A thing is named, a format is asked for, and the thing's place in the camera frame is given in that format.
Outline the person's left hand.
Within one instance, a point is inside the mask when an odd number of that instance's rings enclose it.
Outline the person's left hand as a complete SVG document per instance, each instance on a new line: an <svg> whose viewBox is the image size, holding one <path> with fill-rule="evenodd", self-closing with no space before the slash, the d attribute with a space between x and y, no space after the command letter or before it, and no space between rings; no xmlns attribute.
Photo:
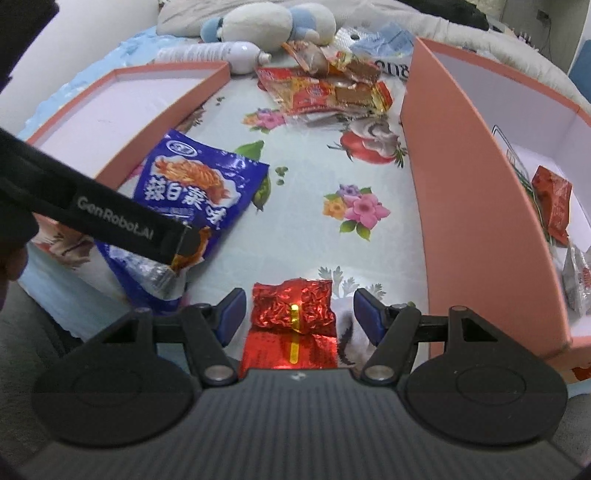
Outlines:
<svg viewBox="0 0 591 480"><path fill-rule="evenodd" d="M25 245L1 254L0 309L4 307L10 284L22 276L27 263L28 252Z"/></svg>

